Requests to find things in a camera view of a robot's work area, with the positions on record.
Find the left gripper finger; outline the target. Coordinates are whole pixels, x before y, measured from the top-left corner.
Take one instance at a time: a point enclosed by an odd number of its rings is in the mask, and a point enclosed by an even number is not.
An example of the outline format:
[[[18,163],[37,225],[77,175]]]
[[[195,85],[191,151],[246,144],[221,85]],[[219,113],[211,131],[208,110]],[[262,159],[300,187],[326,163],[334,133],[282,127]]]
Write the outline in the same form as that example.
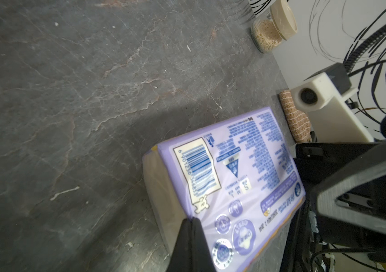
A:
[[[182,221],[167,272],[215,272],[201,221]]]

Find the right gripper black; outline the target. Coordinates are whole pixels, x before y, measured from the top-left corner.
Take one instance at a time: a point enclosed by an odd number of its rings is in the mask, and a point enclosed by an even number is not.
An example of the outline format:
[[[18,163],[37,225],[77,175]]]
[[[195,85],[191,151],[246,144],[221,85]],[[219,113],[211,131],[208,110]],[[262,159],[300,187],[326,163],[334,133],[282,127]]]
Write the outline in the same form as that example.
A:
[[[303,143],[295,150],[316,214],[386,234],[386,142]]]

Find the purple tissue pack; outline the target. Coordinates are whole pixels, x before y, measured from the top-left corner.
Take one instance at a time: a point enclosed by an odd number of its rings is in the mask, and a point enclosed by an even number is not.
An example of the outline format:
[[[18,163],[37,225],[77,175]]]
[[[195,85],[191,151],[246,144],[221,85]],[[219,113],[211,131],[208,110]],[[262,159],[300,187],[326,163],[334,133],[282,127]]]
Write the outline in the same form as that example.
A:
[[[160,234],[178,261],[181,227],[200,221],[201,271],[243,272],[304,203],[305,189],[266,107],[163,141],[143,156]]]

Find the beige round jar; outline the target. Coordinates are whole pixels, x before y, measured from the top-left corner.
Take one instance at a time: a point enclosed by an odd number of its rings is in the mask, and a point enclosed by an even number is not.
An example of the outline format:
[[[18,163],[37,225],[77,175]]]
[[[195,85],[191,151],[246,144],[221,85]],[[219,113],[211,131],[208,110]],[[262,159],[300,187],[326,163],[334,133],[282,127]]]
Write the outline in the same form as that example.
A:
[[[298,33],[288,1],[249,1],[255,19],[251,37],[261,53],[268,53]]]

